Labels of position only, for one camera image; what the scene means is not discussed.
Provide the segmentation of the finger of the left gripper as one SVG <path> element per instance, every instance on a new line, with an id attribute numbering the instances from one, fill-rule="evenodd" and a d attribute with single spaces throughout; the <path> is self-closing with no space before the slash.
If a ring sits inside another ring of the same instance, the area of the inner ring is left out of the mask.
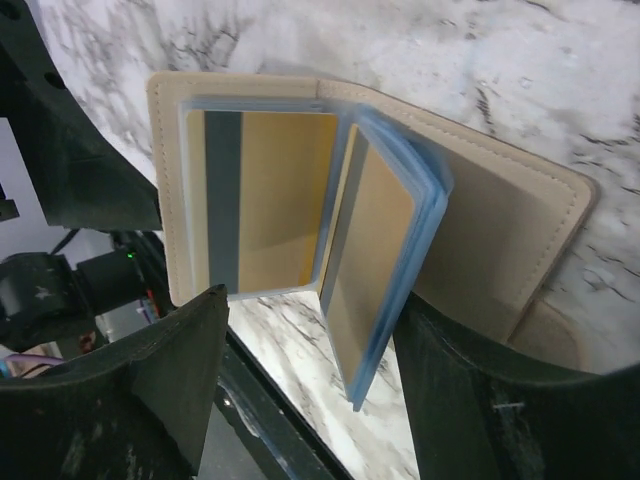
<path id="1" fill-rule="evenodd" d="M 156 188 L 82 111 L 24 1 L 1 4 L 1 114 L 10 123 L 48 224 L 160 229 Z"/>

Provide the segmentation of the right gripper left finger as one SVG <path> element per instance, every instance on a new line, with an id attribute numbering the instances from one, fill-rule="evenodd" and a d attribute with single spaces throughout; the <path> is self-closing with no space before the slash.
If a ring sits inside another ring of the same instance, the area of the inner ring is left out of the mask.
<path id="1" fill-rule="evenodd" d="M 216 285 L 90 354 L 2 380 L 2 478 L 195 476 L 228 318 L 227 290 Z"/>

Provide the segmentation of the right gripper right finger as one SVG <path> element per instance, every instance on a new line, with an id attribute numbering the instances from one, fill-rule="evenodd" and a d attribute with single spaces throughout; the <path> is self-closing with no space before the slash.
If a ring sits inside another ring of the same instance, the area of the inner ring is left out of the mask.
<path id="1" fill-rule="evenodd" d="M 424 479 L 635 479 L 639 369 L 606 375 L 542 362 L 417 296 L 394 344 Z"/>

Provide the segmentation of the gold VIP card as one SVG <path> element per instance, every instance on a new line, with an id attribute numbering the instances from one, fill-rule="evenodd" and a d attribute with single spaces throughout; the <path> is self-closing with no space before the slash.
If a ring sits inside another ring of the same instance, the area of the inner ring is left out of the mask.
<path id="1" fill-rule="evenodd" d="M 249 296 L 312 284 L 338 118 L 192 110 L 184 116 L 193 288 Z"/>

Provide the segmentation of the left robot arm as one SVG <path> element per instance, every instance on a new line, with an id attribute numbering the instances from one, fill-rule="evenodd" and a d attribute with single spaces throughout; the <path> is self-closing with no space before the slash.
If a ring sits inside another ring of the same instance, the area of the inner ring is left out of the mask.
<path id="1" fill-rule="evenodd" d="M 1 115 L 45 220 L 73 232 L 160 228 L 156 188 L 99 133 L 67 89 L 24 1 L 1 4 Z M 29 349 L 94 328 L 147 289 L 132 251 L 72 268 L 57 250 L 1 262 L 1 342 Z"/>

